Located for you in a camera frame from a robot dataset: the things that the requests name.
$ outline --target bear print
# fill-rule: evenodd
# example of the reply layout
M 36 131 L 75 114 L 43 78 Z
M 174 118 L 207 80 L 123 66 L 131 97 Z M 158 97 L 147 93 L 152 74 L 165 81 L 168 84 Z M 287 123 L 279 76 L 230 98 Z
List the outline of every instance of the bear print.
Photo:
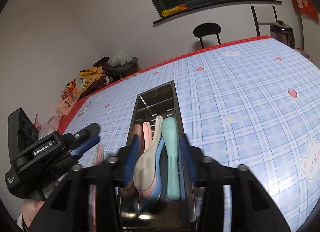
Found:
M 231 50 L 226 50 L 222 53 L 222 55 L 224 56 L 229 56 L 229 57 L 233 57 L 233 56 L 239 56 L 239 51 L 231 51 Z
M 311 139 L 307 157 L 301 160 L 301 171 L 305 173 L 308 181 L 312 181 L 320 170 L 320 142 Z

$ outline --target pink spoon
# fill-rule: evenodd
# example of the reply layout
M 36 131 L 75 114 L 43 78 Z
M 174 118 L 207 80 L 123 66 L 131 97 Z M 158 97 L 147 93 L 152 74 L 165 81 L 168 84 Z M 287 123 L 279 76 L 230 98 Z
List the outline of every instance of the pink spoon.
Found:
M 152 143 L 152 129 L 149 122 L 144 122 L 142 128 L 144 135 L 144 151 L 146 151 Z

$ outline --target table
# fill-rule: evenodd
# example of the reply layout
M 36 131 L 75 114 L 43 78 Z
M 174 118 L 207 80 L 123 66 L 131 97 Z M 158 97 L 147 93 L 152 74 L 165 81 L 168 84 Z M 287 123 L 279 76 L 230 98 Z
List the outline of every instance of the table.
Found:
M 60 132 L 98 123 L 105 154 L 115 153 L 126 143 L 137 94 L 174 80 L 191 144 L 223 165 L 249 166 L 294 232 L 320 196 L 319 78 L 305 57 L 268 36 L 235 41 L 153 66 L 79 101 Z M 93 152 L 80 163 L 89 166 Z

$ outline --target hand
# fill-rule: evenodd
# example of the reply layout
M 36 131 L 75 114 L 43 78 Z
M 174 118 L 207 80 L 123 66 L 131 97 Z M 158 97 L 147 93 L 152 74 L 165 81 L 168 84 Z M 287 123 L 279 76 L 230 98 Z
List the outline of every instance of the hand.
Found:
M 21 214 L 27 227 L 30 227 L 33 219 L 35 218 L 43 204 L 44 201 L 36 201 L 31 199 L 24 200 L 21 207 Z

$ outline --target window sill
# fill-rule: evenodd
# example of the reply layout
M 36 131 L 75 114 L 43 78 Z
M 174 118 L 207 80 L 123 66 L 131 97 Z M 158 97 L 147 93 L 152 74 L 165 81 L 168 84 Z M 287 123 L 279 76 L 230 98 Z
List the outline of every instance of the window sill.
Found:
M 194 12 L 206 10 L 206 9 L 211 9 L 215 7 L 221 7 L 221 6 L 226 6 L 226 5 L 233 5 L 233 4 L 282 4 L 281 1 L 276 1 L 276 0 L 232 0 L 232 1 L 226 1 L 226 0 L 221 0 L 221 1 L 215 1 L 214 3 L 206 3 L 206 4 L 200 4 L 196 7 L 188 8 L 187 10 L 181 11 L 179 13 L 169 15 L 167 17 L 163 17 L 157 21 L 153 22 L 153 26 L 156 27 L 158 25 L 161 25 L 162 23 L 171 21 L 173 19 L 179 18 L 184 15 L 188 15 Z

